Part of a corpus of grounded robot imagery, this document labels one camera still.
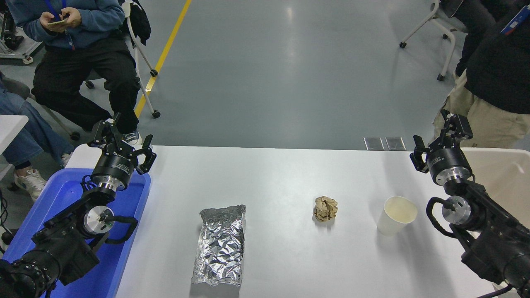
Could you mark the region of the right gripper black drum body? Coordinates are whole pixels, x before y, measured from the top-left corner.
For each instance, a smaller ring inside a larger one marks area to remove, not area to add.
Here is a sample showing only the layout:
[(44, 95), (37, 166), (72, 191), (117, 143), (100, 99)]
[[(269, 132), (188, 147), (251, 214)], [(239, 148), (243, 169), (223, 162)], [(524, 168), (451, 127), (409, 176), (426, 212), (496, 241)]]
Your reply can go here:
[(432, 178), (456, 174), (461, 178), (472, 176), (472, 169), (459, 147), (439, 149), (426, 155), (426, 164)]

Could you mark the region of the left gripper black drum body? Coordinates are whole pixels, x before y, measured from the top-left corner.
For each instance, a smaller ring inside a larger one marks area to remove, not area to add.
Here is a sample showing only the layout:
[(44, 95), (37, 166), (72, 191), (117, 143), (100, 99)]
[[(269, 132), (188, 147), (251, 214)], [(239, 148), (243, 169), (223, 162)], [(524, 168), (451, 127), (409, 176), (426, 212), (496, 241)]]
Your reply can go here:
[(128, 185), (134, 173), (133, 162), (113, 152), (102, 154), (91, 173), (91, 181), (100, 183), (110, 178), (119, 181), (122, 185)]

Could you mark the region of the seated person's left hand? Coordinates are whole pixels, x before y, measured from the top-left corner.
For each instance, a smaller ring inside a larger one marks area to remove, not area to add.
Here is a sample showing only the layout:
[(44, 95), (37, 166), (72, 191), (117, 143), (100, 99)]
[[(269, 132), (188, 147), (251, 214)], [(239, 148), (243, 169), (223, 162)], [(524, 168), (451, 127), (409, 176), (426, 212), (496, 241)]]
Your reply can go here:
[(77, 28), (82, 23), (81, 13), (77, 8), (68, 6), (61, 9), (63, 19), (66, 19), (64, 26), (66, 28)]

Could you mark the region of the seated person's right hand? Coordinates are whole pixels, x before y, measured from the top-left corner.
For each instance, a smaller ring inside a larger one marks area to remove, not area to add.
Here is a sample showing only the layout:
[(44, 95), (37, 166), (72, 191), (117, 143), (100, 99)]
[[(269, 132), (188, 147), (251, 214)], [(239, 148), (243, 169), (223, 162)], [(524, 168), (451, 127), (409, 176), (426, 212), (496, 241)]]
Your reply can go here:
[(39, 22), (41, 26), (49, 32), (62, 33), (65, 31), (66, 23), (54, 23), (55, 17), (51, 12), (42, 12)]

